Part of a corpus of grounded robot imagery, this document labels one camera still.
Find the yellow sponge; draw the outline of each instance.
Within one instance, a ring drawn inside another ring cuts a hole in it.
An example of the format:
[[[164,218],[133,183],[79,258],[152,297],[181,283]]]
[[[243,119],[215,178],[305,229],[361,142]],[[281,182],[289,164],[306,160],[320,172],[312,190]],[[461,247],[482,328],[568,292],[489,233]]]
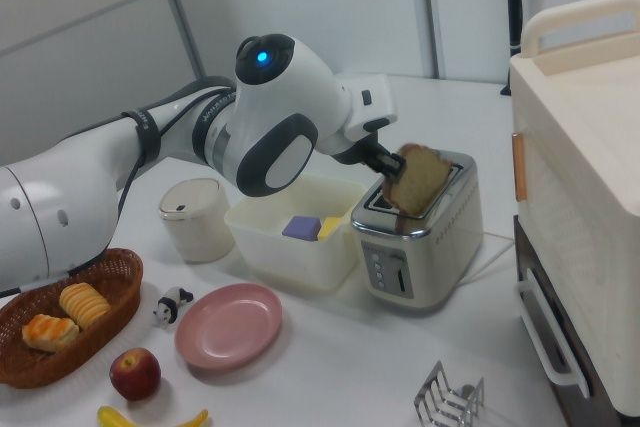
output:
[[[318,240],[324,239],[325,237],[329,237],[331,232],[338,226],[342,217],[327,217],[324,219],[322,223],[322,227],[320,228],[320,232],[318,232]]]

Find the white container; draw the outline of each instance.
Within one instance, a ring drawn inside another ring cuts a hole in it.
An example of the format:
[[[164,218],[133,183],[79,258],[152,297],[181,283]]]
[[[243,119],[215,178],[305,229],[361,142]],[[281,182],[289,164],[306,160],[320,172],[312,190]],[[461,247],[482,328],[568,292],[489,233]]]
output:
[[[356,265],[350,215],[366,188],[358,183],[302,173],[290,186],[268,197],[245,197],[225,222],[250,268],[294,288],[331,292]],[[306,241],[282,235],[294,216],[340,217],[324,239]]]
[[[631,30],[540,48],[559,27],[622,13]],[[511,90],[520,223],[613,407],[640,416],[640,0],[535,16]]]
[[[176,249],[188,262],[213,262],[233,248],[224,222],[229,201],[215,179],[191,179],[174,185],[160,201],[158,213]]]

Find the brown basket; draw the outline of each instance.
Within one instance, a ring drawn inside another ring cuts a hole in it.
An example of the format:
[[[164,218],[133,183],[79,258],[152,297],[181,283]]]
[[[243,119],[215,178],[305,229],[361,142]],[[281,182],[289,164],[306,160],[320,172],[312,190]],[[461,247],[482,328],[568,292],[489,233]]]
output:
[[[58,304],[67,285],[87,282],[111,309],[67,347],[56,353],[27,347],[22,326],[36,314],[68,317]],[[108,249],[92,266],[73,278],[24,292],[0,310],[0,383],[20,389],[42,387],[70,374],[129,323],[140,305],[142,260],[126,249]]]

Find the bread slice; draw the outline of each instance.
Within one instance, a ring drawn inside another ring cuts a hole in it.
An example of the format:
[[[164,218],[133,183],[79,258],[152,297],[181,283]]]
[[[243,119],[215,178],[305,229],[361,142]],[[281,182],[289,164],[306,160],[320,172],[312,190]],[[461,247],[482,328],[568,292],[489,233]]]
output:
[[[382,196],[400,213],[420,215],[447,183],[451,162],[418,144],[403,145],[398,155],[406,160],[405,171],[397,183],[383,181]]]
[[[37,314],[22,327],[22,340],[32,349],[58,352],[73,342],[79,333],[80,328],[71,319]]]
[[[111,308],[109,302],[86,282],[65,287],[60,293],[60,307],[83,330]]]

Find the red apple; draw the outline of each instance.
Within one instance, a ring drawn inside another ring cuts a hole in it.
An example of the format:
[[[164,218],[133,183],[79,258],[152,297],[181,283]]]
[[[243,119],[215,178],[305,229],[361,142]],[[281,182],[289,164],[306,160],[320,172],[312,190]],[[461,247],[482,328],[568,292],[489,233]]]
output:
[[[131,401],[150,397],[160,386],[160,377],[158,359],[142,347],[123,352],[109,369],[113,387]]]

